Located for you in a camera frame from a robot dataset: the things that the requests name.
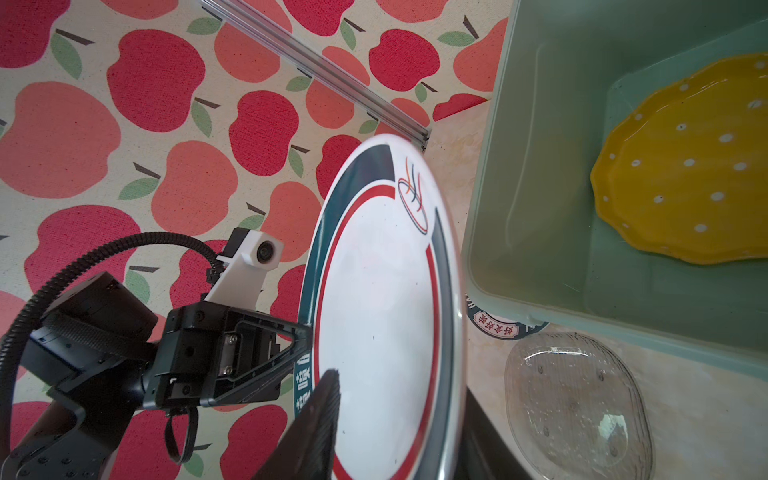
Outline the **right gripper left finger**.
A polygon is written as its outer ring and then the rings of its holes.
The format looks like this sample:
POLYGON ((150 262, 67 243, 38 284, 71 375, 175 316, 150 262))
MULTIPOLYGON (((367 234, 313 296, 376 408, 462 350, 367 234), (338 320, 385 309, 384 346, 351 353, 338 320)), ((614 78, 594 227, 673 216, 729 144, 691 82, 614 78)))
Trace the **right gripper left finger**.
POLYGON ((339 372, 327 370, 253 479, 330 479, 340 401, 339 372))

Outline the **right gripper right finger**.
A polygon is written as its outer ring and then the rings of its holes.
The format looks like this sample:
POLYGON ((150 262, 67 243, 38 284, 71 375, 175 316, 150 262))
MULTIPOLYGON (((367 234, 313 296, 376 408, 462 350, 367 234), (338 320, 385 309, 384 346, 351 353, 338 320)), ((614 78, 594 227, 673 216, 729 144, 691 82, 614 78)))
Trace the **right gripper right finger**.
POLYGON ((467 389, 455 479, 531 480, 467 389))

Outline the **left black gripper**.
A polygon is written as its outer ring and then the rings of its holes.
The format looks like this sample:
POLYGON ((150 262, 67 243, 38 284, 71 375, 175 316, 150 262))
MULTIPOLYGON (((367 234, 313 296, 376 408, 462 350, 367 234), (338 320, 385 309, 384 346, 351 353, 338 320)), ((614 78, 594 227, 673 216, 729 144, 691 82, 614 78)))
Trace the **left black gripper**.
POLYGON ((207 301, 168 313, 142 374, 146 410, 275 400, 282 380, 311 350, 313 329, 207 301))

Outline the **white plate green red rim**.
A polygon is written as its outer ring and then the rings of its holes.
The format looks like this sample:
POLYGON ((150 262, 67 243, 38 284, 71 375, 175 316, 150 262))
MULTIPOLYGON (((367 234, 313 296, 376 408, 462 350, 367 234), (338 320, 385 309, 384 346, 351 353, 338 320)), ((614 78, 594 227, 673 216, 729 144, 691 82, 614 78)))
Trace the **white plate green red rim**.
POLYGON ((451 215, 422 153, 391 134, 356 147, 308 252, 295 365, 301 410, 340 377, 332 476, 449 479, 465 404, 466 306, 451 215))

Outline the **yellow polka dot plate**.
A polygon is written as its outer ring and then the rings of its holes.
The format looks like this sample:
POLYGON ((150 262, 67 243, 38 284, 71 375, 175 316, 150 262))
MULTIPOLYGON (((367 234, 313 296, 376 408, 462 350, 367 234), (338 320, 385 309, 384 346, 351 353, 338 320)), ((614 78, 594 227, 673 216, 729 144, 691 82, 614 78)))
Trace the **yellow polka dot plate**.
POLYGON ((590 174, 633 248, 713 265, 767 256, 767 55, 730 57, 650 95, 590 174))

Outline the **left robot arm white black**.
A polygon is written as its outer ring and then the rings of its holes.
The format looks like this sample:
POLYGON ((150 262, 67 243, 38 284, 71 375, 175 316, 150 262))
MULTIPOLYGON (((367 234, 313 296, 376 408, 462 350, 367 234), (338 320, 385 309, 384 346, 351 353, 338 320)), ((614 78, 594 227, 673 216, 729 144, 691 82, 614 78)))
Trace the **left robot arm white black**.
POLYGON ((184 464, 201 408, 275 399, 312 343, 307 326, 207 301, 170 311, 157 341, 154 325, 107 273, 52 300, 21 358, 52 405, 11 449, 3 478, 96 479, 140 410, 165 415, 163 447, 184 464))

